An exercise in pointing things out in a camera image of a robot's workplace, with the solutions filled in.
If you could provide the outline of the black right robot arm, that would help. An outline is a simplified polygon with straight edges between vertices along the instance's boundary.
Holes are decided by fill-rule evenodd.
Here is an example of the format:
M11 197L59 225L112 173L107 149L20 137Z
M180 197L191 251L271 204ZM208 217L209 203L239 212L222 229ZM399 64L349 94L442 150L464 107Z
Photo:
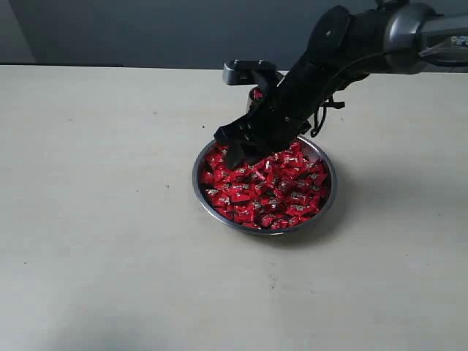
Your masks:
M254 85L261 96L246 113L215 132L233 170L289 147L297 136L316 136L333 95L371 74L414 75L425 67L467 65L467 17L444 16L408 1L378 1L359 14L336 6L316 23L306 50L286 74L268 61L224 65L229 86Z

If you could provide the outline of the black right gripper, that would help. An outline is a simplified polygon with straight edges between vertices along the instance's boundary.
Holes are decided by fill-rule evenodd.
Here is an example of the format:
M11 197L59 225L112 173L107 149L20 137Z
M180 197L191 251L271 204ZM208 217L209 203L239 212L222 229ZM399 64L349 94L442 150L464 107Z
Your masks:
M322 105L327 100L327 83L328 68L310 62L295 64L250 116L241 116L215 131L216 142L227 146L225 166L254 165L286 149L300 134L310 131L312 137L317 135L326 117Z

